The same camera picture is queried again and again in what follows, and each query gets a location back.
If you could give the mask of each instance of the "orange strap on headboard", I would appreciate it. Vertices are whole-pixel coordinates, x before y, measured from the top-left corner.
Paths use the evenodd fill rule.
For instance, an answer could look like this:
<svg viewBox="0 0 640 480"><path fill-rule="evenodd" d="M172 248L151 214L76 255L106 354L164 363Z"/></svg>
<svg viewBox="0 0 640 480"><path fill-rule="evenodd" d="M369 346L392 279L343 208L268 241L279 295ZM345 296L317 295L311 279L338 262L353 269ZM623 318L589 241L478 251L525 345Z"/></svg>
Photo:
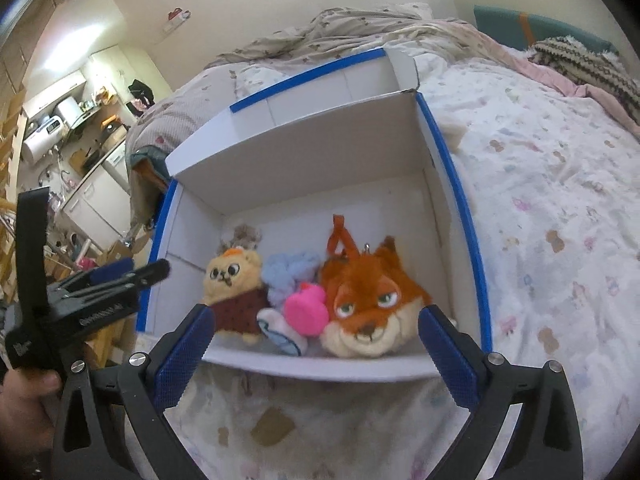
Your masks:
<svg viewBox="0 0 640 480"><path fill-rule="evenodd" d="M524 37L527 40L527 44L529 46L533 45L536 42L536 37L533 35L531 25L529 25L529 14L526 12L521 12L518 15L518 21L520 22L520 27L522 27L522 31L524 32Z"/></svg>
<svg viewBox="0 0 640 480"><path fill-rule="evenodd" d="M340 242L342 242L344 249L341 254L338 254L335 250L338 248L338 243ZM360 251L356 243L344 226L344 216L342 215L334 215L334 230L331 236L329 236L329 241L326 243L326 252L329 256L347 256L349 259L360 256Z"/></svg>

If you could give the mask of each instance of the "fox eye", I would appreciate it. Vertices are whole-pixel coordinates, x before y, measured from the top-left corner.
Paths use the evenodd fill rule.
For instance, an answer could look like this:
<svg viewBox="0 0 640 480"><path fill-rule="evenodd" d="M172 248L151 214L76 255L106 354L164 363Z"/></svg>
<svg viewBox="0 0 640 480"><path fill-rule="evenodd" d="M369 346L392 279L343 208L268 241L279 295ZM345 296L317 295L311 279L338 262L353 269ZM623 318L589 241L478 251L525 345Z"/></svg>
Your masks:
<svg viewBox="0 0 640 480"><path fill-rule="evenodd" d="M380 296L378 296L378 306L380 308L391 308L392 306L395 306L397 302L397 292L388 292L386 294L381 294Z"/></svg>
<svg viewBox="0 0 640 480"><path fill-rule="evenodd" d="M336 307L335 315L344 319L345 317L349 317L351 314L353 314L354 310L355 307L353 306L353 303L345 303L341 306Z"/></svg>

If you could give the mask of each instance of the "ceiling light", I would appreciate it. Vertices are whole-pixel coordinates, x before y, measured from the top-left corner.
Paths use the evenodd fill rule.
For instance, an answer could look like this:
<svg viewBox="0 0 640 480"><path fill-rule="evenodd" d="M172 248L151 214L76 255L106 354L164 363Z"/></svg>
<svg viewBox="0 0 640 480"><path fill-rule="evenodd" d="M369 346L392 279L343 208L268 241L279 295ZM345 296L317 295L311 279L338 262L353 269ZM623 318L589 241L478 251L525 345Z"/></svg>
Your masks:
<svg viewBox="0 0 640 480"><path fill-rule="evenodd" d="M47 59L45 68L59 71L68 68L89 51L103 30L102 25L89 25L67 34Z"/></svg>

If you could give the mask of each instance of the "blue gripper pad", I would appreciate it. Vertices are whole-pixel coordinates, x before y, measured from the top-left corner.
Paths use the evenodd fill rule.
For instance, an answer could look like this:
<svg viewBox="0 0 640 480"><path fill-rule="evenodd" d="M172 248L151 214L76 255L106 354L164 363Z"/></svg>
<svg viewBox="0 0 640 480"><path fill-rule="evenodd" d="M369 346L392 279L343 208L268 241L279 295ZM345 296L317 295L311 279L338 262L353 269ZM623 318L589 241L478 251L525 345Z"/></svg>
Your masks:
<svg viewBox="0 0 640 480"><path fill-rule="evenodd" d="M131 258L123 258L109 265L97 267L91 271L91 284L99 285L100 283L117 280L123 274L133 270L133 260Z"/></svg>
<svg viewBox="0 0 640 480"><path fill-rule="evenodd" d="M473 411L486 386L484 353L436 305L420 311L418 334L455 403Z"/></svg>
<svg viewBox="0 0 640 480"><path fill-rule="evenodd" d="M146 370L146 386L158 412L178 404L209 347L215 324L213 311L197 304L180 326L163 335L149 352L151 363Z"/></svg>

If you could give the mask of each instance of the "teal headboard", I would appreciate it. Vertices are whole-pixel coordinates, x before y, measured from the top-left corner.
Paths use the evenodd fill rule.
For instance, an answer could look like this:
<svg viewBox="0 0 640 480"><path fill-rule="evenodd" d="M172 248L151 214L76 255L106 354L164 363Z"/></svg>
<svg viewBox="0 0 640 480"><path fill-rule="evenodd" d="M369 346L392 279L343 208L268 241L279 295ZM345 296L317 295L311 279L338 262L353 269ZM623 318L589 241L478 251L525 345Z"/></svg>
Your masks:
<svg viewBox="0 0 640 480"><path fill-rule="evenodd" d="M487 6L474 6L474 15L478 30L491 36L498 43L518 50L526 50L536 41L546 38L573 36L592 52L618 53L610 41L545 16Z"/></svg>

